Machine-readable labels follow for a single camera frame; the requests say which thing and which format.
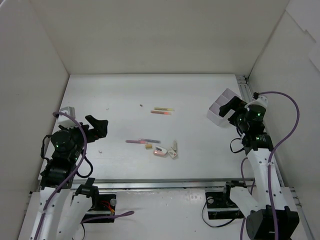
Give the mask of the purple highlighter pen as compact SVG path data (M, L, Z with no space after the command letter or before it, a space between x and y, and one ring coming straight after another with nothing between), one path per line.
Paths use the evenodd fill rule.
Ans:
M148 142L148 143L158 143L158 144L161 143L160 140L154 140L154 139L139 138L138 140L139 140L139 141Z

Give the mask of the white staples box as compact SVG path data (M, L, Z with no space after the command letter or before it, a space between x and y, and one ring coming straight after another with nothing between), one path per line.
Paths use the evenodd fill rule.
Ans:
M172 147L167 150L167 153L172 159L175 159L178 156L177 152Z

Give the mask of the orange highlighter pen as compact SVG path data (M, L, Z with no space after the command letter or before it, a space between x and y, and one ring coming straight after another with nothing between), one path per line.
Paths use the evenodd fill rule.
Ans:
M158 110L151 110L150 111L151 114L158 114L158 115L167 115L167 116L171 116L172 113L169 111L158 111Z

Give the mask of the yellow highlighter pen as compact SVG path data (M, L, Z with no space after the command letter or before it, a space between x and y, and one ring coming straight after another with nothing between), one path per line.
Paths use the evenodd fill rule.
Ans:
M155 111L169 111L169 112L174 112L175 109L173 108L167 108L167 107L154 107Z

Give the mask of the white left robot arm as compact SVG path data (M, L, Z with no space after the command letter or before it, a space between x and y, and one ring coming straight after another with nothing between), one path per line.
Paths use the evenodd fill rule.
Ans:
M64 115L73 126L60 124L59 130L48 135L54 147L51 159L41 172L40 202L30 235L31 240L70 240L87 211L100 204L99 188L94 178L89 177L74 194L67 220L61 220L63 208L79 167L86 159L87 147L108 134L108 120L98 120L92 115L85 119L88 124L77 122Z

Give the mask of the grey white eraser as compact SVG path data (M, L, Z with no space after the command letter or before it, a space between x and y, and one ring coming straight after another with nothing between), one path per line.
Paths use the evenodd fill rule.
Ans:
M172 149L176 152L178 150L178 143L176 140L173 141Z

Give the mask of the pink highlighter pen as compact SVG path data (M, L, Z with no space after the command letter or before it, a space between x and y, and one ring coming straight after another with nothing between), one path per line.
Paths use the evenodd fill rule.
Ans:
M147 141L143 141L143 140L125 140L126 143L130 143L130 144L148 144Z

